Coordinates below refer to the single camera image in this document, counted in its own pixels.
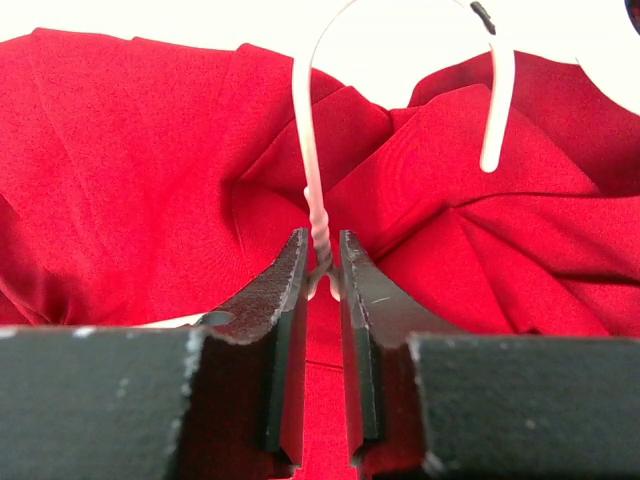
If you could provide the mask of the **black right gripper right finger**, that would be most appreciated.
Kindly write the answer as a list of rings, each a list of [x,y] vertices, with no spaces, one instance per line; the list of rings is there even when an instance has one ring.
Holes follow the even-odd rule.
[[[349,455],[363,479],[635,479],[639,344],[474,335],[340,234]]]

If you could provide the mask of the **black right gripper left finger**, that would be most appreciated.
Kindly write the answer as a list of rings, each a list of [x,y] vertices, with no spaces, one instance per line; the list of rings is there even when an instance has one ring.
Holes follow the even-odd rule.
[[[308,234],[177,328],[1,331],[5,479],[286,479],[301,465]]]

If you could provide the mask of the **red skirt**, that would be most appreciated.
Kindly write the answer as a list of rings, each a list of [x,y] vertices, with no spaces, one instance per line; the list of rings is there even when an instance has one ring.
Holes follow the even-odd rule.
[[[474,335],[639,344],[639,120],[576,66],[516,57],[496,172],[478,157],[481,55],[387,110],[315,73],[312,112],[340,295],[340,234]],[[192,326],[307,230],[289,58],[37,30],[1,46],[1,331]],[[363,479],[348,448],[341,299],[307,299],[303,456],[289,478]]]

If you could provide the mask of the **pink wire hanger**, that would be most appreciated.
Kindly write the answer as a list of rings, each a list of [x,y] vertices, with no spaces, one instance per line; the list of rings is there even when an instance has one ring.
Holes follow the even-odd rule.
[[[464,12],[473,13],[480,19],[490,47],[493,80],[479,166],[482,172],[493,173],[500,163],[513,98],[515,51],[497,32],[484,1],[460,1],[458,4]],[[306,180],[303,193],[309,209],[312,245],[317,260],[317,266],[308,277],[308,297],[313,298],[320,281],[327,278],[331,296],[336,301],[341,299],[339,268],[334,262],[329,216],[324,204],[312,112],[311,77],[314,56],[321,40],[332,24],[351,5],[350,1],[344,2],[322,26],[314,27],[293,57],[291,79],[295,124]]]

